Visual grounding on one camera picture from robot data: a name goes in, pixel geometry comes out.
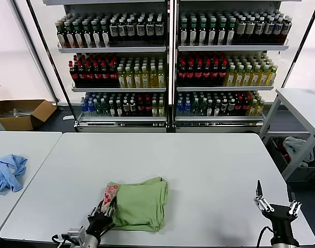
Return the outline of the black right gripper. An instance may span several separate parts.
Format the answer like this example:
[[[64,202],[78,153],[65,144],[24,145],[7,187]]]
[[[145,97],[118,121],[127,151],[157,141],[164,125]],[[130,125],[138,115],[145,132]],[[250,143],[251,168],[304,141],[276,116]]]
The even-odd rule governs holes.
[[[256,196],[253,199],[263,216],[272,223],[273,237],[271,242],[296,242],[291,223],[296,219],[302,203],[295,199],[295,193],[288,191],[290,207],[270,204],[263,196],[260,180],[257,182]]]

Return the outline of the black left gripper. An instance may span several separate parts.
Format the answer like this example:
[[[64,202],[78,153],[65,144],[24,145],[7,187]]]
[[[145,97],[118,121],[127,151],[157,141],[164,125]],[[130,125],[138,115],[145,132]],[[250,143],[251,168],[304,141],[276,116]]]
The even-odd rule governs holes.
[[[86,230],[88,235],[103,236],[107,231],[115,226],[113,222],[115,207],[117,204],[116,198],[113,198],[104,206],[105,212],[100,211],[102,203],[94,207],[87,219],[89,226]]]

